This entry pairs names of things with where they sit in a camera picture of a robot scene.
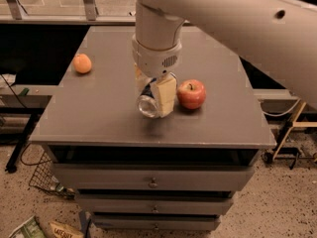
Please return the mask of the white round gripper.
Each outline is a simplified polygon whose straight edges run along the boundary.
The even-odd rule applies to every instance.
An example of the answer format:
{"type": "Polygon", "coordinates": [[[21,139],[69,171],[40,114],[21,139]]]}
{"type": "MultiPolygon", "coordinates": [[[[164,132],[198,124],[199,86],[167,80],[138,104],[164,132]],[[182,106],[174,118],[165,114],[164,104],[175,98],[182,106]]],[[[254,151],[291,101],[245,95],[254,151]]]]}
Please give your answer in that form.
{"type": "Polygon", "coordinates": [[[173,111],[177,79],[173,73],[169,72],[179,66],[181,50],[180,41],[177,41],[176,45],[170,49],[155,51],[142,46],[136,36],[132,38],[137,92],[141,94],[151,89],[160,117],[165,117],[173,111]],[[160,78],[151,83],[152,77],[160,78]]]}

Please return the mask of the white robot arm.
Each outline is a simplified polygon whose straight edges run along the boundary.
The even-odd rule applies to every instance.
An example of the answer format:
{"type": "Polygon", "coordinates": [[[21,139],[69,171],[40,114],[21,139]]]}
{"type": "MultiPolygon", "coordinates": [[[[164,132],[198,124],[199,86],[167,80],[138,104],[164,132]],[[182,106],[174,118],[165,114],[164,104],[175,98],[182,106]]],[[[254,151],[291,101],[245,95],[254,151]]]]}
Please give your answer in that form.
{"type": "Polygon", "coordinates": [[[148,77],[179,65],[187,21],[317,108],[317,11],[298,0],[136,0],[135,63],[148,77]]]}

